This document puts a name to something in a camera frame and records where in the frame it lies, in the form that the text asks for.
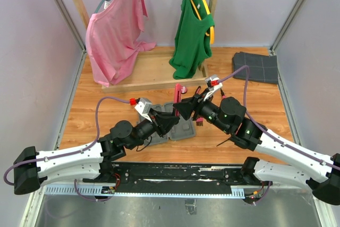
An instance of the gray cloth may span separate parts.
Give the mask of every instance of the gray cloth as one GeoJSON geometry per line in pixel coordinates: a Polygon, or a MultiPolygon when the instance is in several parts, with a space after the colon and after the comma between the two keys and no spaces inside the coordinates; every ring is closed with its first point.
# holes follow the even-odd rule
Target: gray cloth
{"type": "MultiPolygon", "coordinates": [[[[250,81],[278,84],[276,56],[265,56],[252,53],[235,53],[232,59],[233,72],[240,67],[248,65],[250,81]]],[[[245,80],[246,73],[242,70],[234,78],[245,80]]]]}

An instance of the wooden rack base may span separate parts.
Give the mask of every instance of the wooden rack base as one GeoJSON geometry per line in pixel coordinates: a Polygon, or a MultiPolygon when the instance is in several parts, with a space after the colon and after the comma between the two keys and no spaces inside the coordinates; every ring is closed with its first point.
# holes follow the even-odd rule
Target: wooden rack base
{"type": "Polygon", "coordinates": [[[170,66],[169,60],[173,56],[174,48],[156,47],[149,52],[140,52],[132,74],[117,85],[102,86],[104,93],[117,93],[135,90],[152,90],[175,87],[176,83],[183,86],[204,85],[208,76],[206,63],[201,70],[197,69],[191,79],[173,79],[175,69],[170,66]]]}

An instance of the red connector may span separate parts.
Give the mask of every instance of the red connector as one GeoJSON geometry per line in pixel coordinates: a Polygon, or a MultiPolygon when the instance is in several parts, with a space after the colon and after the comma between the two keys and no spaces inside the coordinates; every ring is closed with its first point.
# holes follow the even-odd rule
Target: red connector
{"type": "Polygon", "coordinates": [[[214,81],[211,81],[211,86],[216,86],[216,85],[218,85],[218,80],[214,80],[214,81]]]}
{"type": "Polygon", "coordinates": [[[130,105],[134,106],[137,104],[137,100],[135,98],[130,98],[130,105]]]}

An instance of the green tank top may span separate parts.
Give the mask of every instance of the green tank top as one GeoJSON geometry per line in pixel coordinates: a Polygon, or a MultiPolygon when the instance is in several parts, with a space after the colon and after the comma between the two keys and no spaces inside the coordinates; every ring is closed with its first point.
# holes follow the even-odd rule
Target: green tank top
{"type": "Polygon", "coordinates": [[[207,15],[202,0],[193,0],[201,21],[198,19],[190,0],[182,0],[181,19],[175,37],[175,52],[170,65],[176,71],[174,79],[192,78],[197,67],[206,59],[211,57],[210,37],[206,36],[207,30],[214,26],[211,14],[207,15]]]}

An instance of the gray tray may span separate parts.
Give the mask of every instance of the gray tray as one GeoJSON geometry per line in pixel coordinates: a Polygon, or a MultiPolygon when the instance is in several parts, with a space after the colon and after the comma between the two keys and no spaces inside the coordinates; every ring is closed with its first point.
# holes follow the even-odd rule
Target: gray tray
{"type": "MultiPolygon", "coordinates": [[[[164,108],[166,112],[172,112],[173,110],[173,102],[168,102],[164,104],[164,108]]],[[[180,140],[184,138],[192,138],[196,136],[196,129],[193,124],[192,119],[185,120],[180,117],[180,121],[177,125],[173,126],[171,131],[168,133],[169,138],[171,140],[180,140]]]]}
{"type": "MultiPolygon", "coordinates": [[[[165,103],[164,106],[157,104],[157,105],[151,106],[151,108],[157,111],[162,111],[162,112],[172,112],[172,109],[173,109],[172,105],[173,105],[172,102],[168,102],[168,103],[165,103]]],[[[138,115],[138,118],[139,118],[139,122],[145,119],[141,115],[138,115]]],[[[196,130],[195,130],[193,121],[191,119],[186,121],[185,119],[180,117],[179,123],[175,125],[167,135],[160,137],[156,133],[152,134],[151,135],[152,142],[150,145],[152,146],[152,145],[165,143],[168,141],[169,138],[171,140],[180,140],[184,138],[191,138],[194,136],[196,136],[196,130]]],[[[147,145],[149,141],[150,140],[145,140],[144,145],[147,145]]]]}

